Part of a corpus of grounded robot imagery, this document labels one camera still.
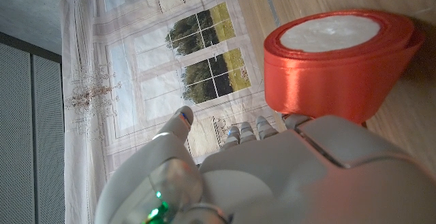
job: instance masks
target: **red ribbon spool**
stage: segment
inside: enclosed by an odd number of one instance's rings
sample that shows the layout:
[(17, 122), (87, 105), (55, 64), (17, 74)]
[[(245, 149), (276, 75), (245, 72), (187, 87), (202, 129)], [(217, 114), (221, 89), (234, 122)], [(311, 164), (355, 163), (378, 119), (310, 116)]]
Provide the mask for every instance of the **red ribbon spool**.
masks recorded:
[[(379, 31), (363, 44), (340, 50), (305, 52), (282, 45), (288, 29), (328, 16), (370, 18)], [(423, 41), (407, 17), (375, 10), (328, 12), (289, 22), (264, 42), (266, 103), (284, 114), (334, 114), (361, 124), (379, 109)]]

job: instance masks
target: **green led light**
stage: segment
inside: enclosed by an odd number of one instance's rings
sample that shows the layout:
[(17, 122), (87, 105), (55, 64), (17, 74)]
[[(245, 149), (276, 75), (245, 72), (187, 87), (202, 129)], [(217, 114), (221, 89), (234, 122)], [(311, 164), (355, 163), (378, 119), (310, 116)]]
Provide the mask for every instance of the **green led light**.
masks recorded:
[(159, 214), (159, 210), (158, 209), (152, 210), (151, 213), (148, 216), (148, 219), (153, 219), (153, 217), (157, 216), (157, 214)]

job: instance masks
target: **curtain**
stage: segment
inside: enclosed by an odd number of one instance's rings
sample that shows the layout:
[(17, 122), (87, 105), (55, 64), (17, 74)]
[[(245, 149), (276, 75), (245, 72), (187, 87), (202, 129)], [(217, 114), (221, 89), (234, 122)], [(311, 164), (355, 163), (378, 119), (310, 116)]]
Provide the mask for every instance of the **curtain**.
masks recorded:
[(179, 107), (196, 163), (274, 113), (238, 0), (61, 0), (65, 222), (92, 223), (113, 172)]

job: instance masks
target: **perforated panel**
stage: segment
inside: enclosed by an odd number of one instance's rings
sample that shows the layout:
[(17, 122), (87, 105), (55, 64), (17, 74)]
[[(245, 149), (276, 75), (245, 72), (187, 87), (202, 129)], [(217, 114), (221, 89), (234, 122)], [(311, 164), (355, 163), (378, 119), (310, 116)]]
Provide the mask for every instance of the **perforated panel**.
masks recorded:
[(58, 63), (34, 56), (38, 223), (63, 223), (63, 104)]
[(34, 223), (30, 54), (0, 44), (0, 223)]

